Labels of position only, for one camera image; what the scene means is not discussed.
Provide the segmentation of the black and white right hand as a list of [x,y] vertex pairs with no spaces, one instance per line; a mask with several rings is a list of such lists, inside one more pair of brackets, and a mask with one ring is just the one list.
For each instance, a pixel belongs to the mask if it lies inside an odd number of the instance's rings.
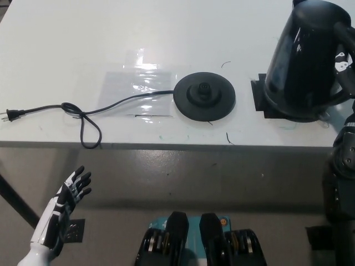
[[344,45],[339,44],[334,58],[335,77],[346,94],[354,99],[354,70],[353,60]]

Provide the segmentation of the white and black left hand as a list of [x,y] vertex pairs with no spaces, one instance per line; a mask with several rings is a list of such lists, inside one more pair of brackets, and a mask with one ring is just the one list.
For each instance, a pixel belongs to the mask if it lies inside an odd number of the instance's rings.
[[57,257],[64,246],[64,238],[70,225],[70,215],[85,195],[91,193],[91,173],[83,173],[84,166],[64,181],[49,200],[32,235],[31,242],[47,247]]

